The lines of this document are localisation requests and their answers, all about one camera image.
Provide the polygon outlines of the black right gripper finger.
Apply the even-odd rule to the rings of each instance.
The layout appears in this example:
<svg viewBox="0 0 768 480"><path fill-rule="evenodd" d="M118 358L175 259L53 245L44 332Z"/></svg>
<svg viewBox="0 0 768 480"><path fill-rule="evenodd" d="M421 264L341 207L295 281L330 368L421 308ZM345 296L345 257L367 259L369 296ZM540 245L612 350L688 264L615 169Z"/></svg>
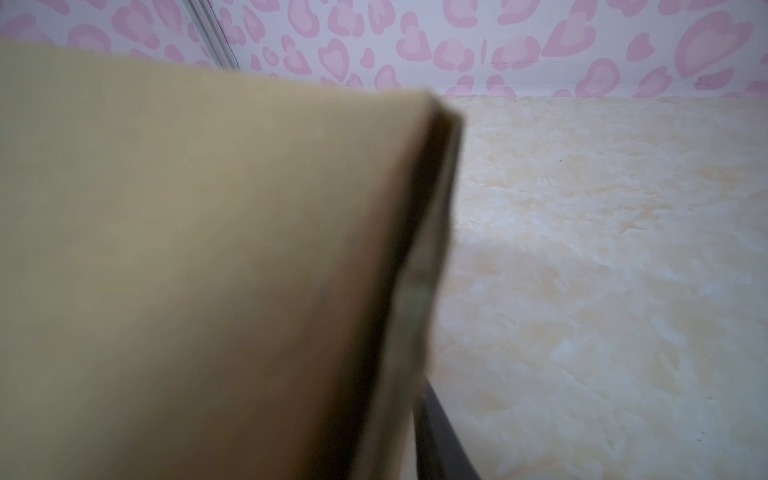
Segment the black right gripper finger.
<svg viewBox="0 0 768 480"><path fill-rule="evenodd" d="M418 480L479 480L431 383L413 407Z"/></svg>

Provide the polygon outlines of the brown cardboard paper box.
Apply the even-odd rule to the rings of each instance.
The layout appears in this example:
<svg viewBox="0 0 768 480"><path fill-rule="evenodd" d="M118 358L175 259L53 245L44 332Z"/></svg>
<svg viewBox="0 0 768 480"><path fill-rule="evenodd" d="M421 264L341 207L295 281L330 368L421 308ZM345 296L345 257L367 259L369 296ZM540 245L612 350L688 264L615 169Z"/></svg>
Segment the brown cardboard paper box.
<svg viewBox="0 0 768 480"><path fill-rule="evenodd" d="M3 42L2 477L397 478L463 127Z"/></svg>

